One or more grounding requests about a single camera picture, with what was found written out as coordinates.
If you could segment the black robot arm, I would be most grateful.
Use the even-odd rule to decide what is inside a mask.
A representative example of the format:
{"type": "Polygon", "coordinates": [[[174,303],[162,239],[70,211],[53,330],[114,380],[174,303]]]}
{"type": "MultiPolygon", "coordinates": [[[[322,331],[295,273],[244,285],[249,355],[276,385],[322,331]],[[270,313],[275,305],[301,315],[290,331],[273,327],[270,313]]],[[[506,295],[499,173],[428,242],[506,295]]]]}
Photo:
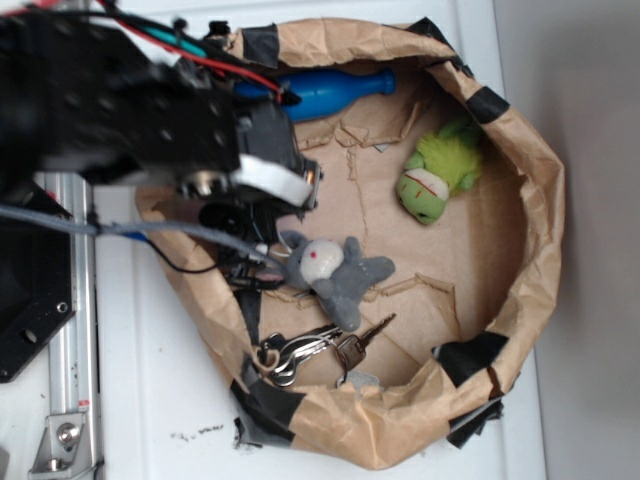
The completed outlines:
{"type": "Polygon", "coordinates": [[[85,13],[31,9],[1,21],[1,215],[97,234],[19,204],[39,171],[173,189],[204,210],[190,234],[222,248],[237,284],[259,289],[286,278],[259,246],[277,241],[281,217],[314,207],[321,175],[274,98],[155,63],[85,13]]]}

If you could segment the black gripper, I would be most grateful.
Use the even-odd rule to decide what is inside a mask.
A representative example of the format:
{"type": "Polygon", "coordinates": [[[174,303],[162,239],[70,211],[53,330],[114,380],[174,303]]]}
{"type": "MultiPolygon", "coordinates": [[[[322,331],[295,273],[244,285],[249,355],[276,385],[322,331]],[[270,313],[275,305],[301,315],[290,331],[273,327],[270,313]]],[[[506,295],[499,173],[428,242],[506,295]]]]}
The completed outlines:
{"type": "Polygon", "coordinates": [[[277,221],[314,208],[320,166],[297,147],[286,111],[268,98],[211,99],[178,120],[178,192],[198,202],[198,221],[246,248],[217,245],[216,263],[237,286],[273,289],[280,268],[266,260],[277,221]]]}

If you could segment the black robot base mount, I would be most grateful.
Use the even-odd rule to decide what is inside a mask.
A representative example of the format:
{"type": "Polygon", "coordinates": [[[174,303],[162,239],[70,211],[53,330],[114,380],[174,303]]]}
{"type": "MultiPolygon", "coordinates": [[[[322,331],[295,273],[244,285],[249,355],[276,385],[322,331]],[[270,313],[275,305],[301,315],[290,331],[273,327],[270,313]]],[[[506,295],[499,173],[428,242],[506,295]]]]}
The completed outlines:
{"type": "Polygon", "coordinates": [[[72,237],[1,221],[1,382],[13,381],[75,313],[72,237]]]}

